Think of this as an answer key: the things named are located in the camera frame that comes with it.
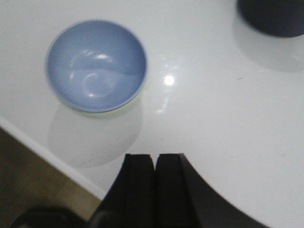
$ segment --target white tabletop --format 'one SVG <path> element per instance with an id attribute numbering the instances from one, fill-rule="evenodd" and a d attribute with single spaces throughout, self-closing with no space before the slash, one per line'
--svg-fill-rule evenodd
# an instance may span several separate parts
<path id="1" fill-rule="evenodd" d="M 185 153 L 229 202 L 304 227 L 304 37 L 261 34 L 227 0 L 2 0 L 0 126 L 102 198 L 125 153 Z M 85 114 L 50 89 L 45 56 L 73 23 L 131 30 L 147 81 L 126 107 Z"/>

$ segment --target bowl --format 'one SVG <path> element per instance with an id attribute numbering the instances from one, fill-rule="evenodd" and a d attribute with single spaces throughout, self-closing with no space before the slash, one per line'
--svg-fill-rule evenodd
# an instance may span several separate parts
<path id="1" fill-rule="evenodd" d="M 135 35 L 104 20 L 62 31 L 49 48 L 47 78 L 67 105 L 107 112 L 131 101 L 145 80 L 146 56 Z"/>

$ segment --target black mug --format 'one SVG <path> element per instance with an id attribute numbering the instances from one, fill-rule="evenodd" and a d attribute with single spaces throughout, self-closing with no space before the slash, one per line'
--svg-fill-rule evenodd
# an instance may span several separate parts
<path id="1" fill-rule="evenodd" d="M 304 0 L 239 0 L 238 8 L 262 32 L 279 37 L 304 34 Z"/>

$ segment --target table surface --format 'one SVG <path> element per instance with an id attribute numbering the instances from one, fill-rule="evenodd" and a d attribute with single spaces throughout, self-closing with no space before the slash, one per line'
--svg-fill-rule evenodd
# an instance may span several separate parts
<path id="1" fill-rule="evenodd" d="M 304 36 L 262 34 L 223 0 L 0 1 L 0 126 L 102 198 L 125 153 L 185 153 L 224 198 L 276 228 L 304 226 Z M 52 40 L 105 19 L 148 61 L 128 105 L 75 111 L 45 75 Z"/>

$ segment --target floor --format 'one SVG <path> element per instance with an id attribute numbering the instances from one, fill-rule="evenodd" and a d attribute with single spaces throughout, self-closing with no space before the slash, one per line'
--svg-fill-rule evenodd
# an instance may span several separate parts
<path id="1" fill-rule="evenodd" d="M 88 219 L 99 203 L 0 129 L 0 228 L 33 206 L 64 206 Z"/>

